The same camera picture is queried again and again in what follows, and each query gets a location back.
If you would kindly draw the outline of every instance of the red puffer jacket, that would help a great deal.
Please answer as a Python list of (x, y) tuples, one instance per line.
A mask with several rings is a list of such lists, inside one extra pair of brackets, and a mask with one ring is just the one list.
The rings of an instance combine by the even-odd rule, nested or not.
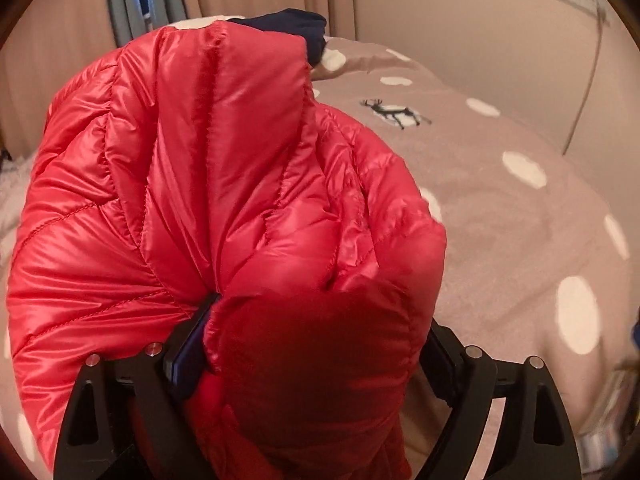
[(314, 101), (302, 38), (216, 22), (109, 54), (50, 106), (9, 283), (46, 462), (86, 356), (164, 340), (217, 290), (186, 413), (220, 478), (405, 478), (445, 245), (403, 161)]

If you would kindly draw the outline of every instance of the navy blue cloth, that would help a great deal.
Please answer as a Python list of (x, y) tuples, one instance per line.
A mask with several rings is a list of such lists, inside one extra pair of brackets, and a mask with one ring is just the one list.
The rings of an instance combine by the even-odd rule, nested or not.
[(315, 12), (300, 9), (285, 9), (273, 14), (265, 14), (256, 18), (233, 18), (230, 22), (240, 23), (258, 30), (271, 30), (302, 36), (306, 41), (306, 57), (311, 66), (320, 63), (322, 52), (326, 46), (324, 28), (326, 19)]

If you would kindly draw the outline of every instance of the bed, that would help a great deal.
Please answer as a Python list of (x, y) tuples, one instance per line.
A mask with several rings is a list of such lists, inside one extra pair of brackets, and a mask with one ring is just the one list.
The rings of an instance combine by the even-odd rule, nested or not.
[[(327, 40), (312, 72), (316, 99), (357, 118), (399, 153), (447, 228), (436, 319), (494, 358), (542, 357), (578, 431), (604, 377), (632, 352), (628, 246), (606, 203), (541, 136), (490, 104), (384, 46)], [(12, 376), (4, 288), (30, 163), (0, 176), (4, 378)], [(501, 409), (494, 402), (469, 480), (484, 475)], [(448, 413), (416, 372), (401, 414), (414, 475)], [(12, 381), (0, 384), (0, 422), (34, 475), (50, 478)]]

